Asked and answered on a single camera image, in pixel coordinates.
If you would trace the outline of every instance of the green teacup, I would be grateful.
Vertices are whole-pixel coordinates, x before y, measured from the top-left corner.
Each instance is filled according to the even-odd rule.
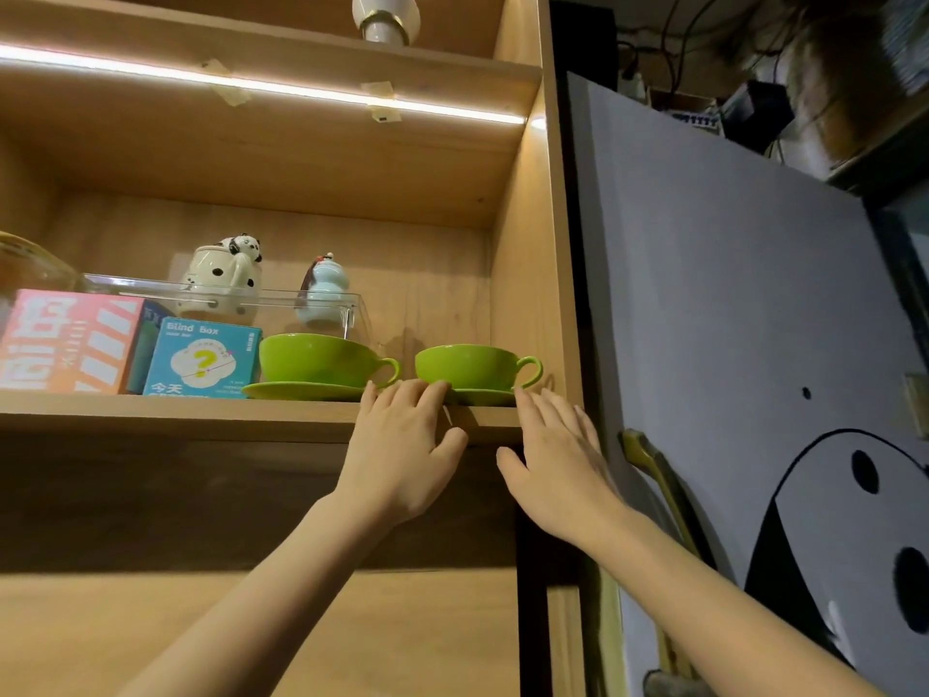
[[[386,364],[394,375],[386,384],[401,376],[401,365],[389,357],[378,357],[375,351],[351,340],[327,334],[275,334],[261,341],[258,360],[265,381],[311,382],[362,388]]]
[[[455,389],[510,391],[519,370],[529,363],[535,364],[539,371],[523,388],[538,382],[544,372],[536,358],[520,360],[512,352],[485,345],[445,345],[424,349],[416,355],[416,376],[430,384],[447,381]]]

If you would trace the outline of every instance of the white light fixture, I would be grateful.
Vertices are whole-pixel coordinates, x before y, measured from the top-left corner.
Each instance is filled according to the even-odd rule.
[[[416,0],[352,0],[351,12],[366,41],[409,46],[419,36]]]
[[[62,69],[96,70],[105,73],[121,73],[124,75],[140,76],[143,78],[159,78],[162,80],[179,80],[193,82],[201,85],[219,85],[227,88],[241,88],[254,92],[272,92],[275,94],[307,97],[312,100],[329,100],[350,105],[391,107],[393,109],[422,112],[443,117],[456,117],[463,120],[479,120],[499,122],[502,124],[525,124],[526,118],[518,115],[507,115],[500,112],[485,112],[479,109],[467,109],[447,105],[432,105],[412,100],[398,100],[388,97],[371,97],[354,92],[339,92],[323,90],[322,88],[308,88],[302,85],[287,85],[280,82],[267,82],[265,80],[251,80],[248,78],[230,78],[227,76],[198,73],[193,70],[169,69],[162,66],[148,66],[141,63],[117,61],[111,58],[97,58],[63,54],[56,51],[40,51],[38,49],[21,46],[0,45],[0,61],[14,63],[35,64]]]

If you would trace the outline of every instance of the person's right hand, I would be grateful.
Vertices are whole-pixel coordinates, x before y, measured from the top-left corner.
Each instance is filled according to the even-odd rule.
[[[586,550],[598,521],[624,504],[613,492],[594,424],[548,389],[516,388],[526,464],[509,448],[497,467],[523,511],[543,530]]]

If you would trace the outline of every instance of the ceiling light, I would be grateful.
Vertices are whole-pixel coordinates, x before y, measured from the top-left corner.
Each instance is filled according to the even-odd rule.
[[[503,124],[525,124],[526,118],[518,115],[507,115],[500,112],[485,112],[479,109],[466,109],[446,105],[432,105],[411,100],[398,100],[396,98],[371,97],[370,95],[356,94],[354,92],[339,92],[323,90],[322,88],[308,88],[302,85],[287,85],[279,82],[265,80],[250,80],[248,78],[229,78],[226,76],[199,73],[193,70],[169,69],[162,66],[148,66],[141,63],[116,61],[111,58],[96,58],[77,56],[75,54],[62,54],[56,51],[40,51],[38,49],[21,46],[0,45],[0,61],[13,61],[17,63],[37,64],[55,68],[99,70],[106,73],[122,73],[126,75],[141,76],[144,78],[160,78],[163,80],[180,80],[181,82],[195,82],[202,85],[220,85],[229,88],[241,88],[254,92],[273,92],[275,94],[307,97],[313,100],[329,100],[350,105],[392,107],[405,109],[410,112],[422,112],[443,117],[458,117],[464,120],[480,120],[500,122]]]

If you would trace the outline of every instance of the green saucer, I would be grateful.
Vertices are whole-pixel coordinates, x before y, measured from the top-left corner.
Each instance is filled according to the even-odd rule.
[[[350,401],[361,400],[363,388],[312,384],[300,381],[271,381],[243,386],[241,392],[249,398],[274,401]]]
[[[512,391],[497,391],[492,388],[456,388],[449,392],[449,401],[459,406],[506,406],[517,405]]]

